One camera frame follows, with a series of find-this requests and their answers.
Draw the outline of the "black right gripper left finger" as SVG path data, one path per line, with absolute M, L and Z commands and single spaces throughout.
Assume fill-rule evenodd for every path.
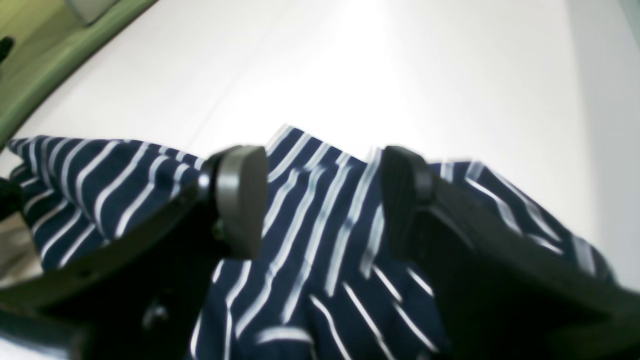
M 223 258 L 262 244 L 263 146 L 215 153 L 195 183 L 114 243 L 1 291 L 3 360 L 180 360 Z

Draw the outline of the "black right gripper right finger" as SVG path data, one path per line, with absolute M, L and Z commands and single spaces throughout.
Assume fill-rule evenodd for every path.
M 417 153 L 381 156 L 393 255 L 427 276 L 453 360 L 637 360 L 639 295 L 508 228 Z

